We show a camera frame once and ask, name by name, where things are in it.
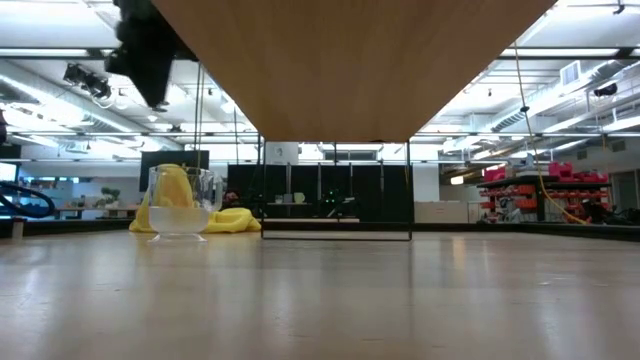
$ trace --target yellow fabric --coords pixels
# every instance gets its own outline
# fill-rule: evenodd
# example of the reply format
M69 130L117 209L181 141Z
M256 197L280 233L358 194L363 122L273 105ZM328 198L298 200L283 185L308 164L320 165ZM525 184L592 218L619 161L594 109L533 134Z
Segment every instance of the yellow fabric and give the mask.
M191 207L193 194L186 172L177 165L162 165L164 175L158 179L153 196L154 206ZM149 224L149 190L129 225L132 232L155 232ZM251 211L242 208L216 211L209 214L209 223L203 233L260 231L260 223Z

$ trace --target floor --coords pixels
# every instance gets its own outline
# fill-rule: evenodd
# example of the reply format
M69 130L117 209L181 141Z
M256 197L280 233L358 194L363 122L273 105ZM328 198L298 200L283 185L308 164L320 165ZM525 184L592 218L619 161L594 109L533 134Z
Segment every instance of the floor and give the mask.
M640 245L423 233L408 242L0 246L0 357L640 358Z

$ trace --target clear glass pitcher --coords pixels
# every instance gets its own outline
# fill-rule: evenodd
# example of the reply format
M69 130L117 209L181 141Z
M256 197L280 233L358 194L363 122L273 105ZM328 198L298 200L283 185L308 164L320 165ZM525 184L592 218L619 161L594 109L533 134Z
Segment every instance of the clear glass pitcher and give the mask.
M222 207L222 179L205 169L160 165L149 169L152 241L204 241L209 214Z

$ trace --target water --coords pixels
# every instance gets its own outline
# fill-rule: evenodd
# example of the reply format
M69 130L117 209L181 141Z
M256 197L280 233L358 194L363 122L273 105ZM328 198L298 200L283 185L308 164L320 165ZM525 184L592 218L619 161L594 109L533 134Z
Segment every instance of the water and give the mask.
M159 234L197 234L208 221L204 208L149 207L149 224Z

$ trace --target yellow cable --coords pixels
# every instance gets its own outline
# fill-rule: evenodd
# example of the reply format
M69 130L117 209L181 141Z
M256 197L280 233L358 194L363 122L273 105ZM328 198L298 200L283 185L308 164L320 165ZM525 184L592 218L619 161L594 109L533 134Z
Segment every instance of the yellow cable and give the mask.
M527 114L526 111L526 106L527 103L524 99L524 90L522 88L522 75L520 74L520 58L518 56L518 43L517 41L514 42L514 50L516 53L516 70L518 72L518 84L520 86L520 98L522 99L522 107L524 110L524 117L525 120L527 121L527 129L529 129L529 140L531 141L531 145L533 146L533 154L534 154L534 159L535 159L535 163L536 163L536 168L538 170L538 179L540 180L540 187L542 188L542 193L544 195L545 198L547 198L549 201L551 201L551 204L553 204L553 206L555 206L556 208L560 209L560 211L562 211L563 214L565 214L567 216L567 218L576 221L580 224L586 225L588 224L586 221L574 216L573 214L570 214L567 210L565 210L560 204L558 204L555 200L553 200L551 198L551 196L549 196L549 194L547 193L547 189L544 186L544 179L542 178L542 170L540 170L540 161L538 160L538 149L536 148L536 142L535 142L535 137L533 136L533 131L531 130L531 123L529 122L529 115Z

